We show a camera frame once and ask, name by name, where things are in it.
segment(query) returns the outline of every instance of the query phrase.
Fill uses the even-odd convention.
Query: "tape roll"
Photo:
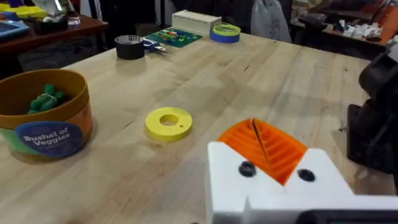
[[[124,60],[142,58],[145,54],[144,39],[137,35],[122,35],[115,38],[118,57]]]
[[[239,41],[241,29],[237,26],[221,22],[215,24],[210,31],[210,39],[220,43],[235,43]]]
[[[190,132],[191,127],[191,115],[180,108],[159,108],[146,118],[148,135],[158,141],[178,141]]]

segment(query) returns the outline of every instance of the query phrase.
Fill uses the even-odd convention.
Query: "black tape roll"
[[[142,58],[145,54],[144,39],[137,35],[122,35],[115,38],[118,57],[124,60]]]

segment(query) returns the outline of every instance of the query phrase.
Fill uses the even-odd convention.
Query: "blue label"
[[[45,156],[69,156],[83,146],[83,133],[71,123],[32,122],[18,126],[15,132],[25,145]]]

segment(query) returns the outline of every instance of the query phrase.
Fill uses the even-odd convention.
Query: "yellow ring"
[[[191,115],[180,108],[159,108],[146,118],[147,134],[158,141],[178,141],[189,133],[191,127]]]
[[[218,22],[214,25],[213,32],[223,36],[235,36],[241,33],[241,28],[226,22]]]

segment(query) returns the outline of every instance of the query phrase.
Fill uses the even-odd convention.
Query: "butcher block table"
[[[67,67],[88,81],[91,142],[29,164],[0,140],[0,223],[205,224],[207,144],[247,118],[325,150],[356,194],[394,193],[391,175],[346,157],[347,107],[367,98],[358,77],[368,61],[246,34],[172,50],[126,61],[113,49]],[[144,134],[146,116],[166,106],[192,115],[185,139]]]

